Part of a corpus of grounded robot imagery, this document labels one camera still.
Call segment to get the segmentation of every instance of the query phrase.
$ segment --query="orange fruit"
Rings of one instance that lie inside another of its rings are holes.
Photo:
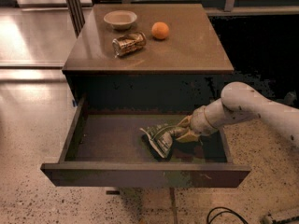
[[[169,27],[165,22],[158,21],[153,24],[151,34],[156,39],[164,40],[169,35]]]

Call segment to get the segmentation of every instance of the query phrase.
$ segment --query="brown tabletop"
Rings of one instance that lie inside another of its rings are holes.
[[[113,30],[103,20],[113,10],[130,10],[137,15],[126,31]],[[151,27],[156,21],[168,24],[166,40],[155,40]],[[119,58],[112,40],[136,31],[143,32],[147,45]],[[223,74],[234,68],[201,5],[95,5],[63,69],[68,73],[126,74]]]

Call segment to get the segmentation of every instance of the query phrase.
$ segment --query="white bowl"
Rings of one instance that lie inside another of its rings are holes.
[[[125,10],[112,11],[104,17],[104,21],[116,30],[129,29],[136,19],[137,15],[134,12]]]

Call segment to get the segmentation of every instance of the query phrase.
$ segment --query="can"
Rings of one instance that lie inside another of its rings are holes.
[[[146,44],[147,39],[141,32],[124,35],[112,41],[117,56],[123,56],[138,49],[143,49]]]

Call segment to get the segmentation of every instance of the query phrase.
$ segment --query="drawer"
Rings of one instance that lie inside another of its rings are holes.
[[[41,170],[55,186],[236,188],[250,168],[233,164],[223,130],[202,142],[174,142],[167,159],[139,128],[178,123],[170,113],[94,112],[82,96],[57,163]]]

